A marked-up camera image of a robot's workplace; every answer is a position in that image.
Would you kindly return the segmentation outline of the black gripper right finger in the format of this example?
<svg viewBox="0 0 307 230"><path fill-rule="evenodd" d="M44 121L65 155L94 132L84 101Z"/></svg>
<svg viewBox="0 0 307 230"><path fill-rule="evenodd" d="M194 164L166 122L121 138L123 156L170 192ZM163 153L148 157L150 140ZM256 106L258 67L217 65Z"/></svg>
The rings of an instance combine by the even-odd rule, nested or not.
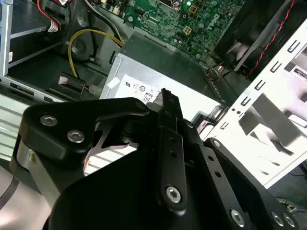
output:
<svg viewBox="0 0 307 230"><path fill-rule="evenodd" d="M167 93L167 209L177 230L297 230L287 208Z"/></svg>

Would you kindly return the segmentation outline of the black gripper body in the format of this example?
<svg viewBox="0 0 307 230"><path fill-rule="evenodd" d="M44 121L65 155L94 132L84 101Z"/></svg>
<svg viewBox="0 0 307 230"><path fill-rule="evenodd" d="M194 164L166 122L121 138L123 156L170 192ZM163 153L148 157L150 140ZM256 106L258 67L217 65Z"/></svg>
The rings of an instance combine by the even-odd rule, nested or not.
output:
<svg viewBox="0 0 307 230"><path fill-rule="evenodd" d="M160 170L133 152L62 193L51 230L244 230L246 217L214 152L185 144L193 164Z"/></svg>

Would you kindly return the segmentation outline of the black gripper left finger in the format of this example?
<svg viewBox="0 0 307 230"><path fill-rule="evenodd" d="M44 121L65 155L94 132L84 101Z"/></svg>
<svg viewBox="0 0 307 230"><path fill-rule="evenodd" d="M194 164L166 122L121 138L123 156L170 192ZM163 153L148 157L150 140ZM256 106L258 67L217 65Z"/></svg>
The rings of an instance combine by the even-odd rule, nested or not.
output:
<svg viewBox="0 0 307 230"><path fill-rule="evenodd" d="M167 91L153 105L136 98L40 104L23 114L17 156L54 207L70 186L133 152L156 156L167 170Z"/></svg>

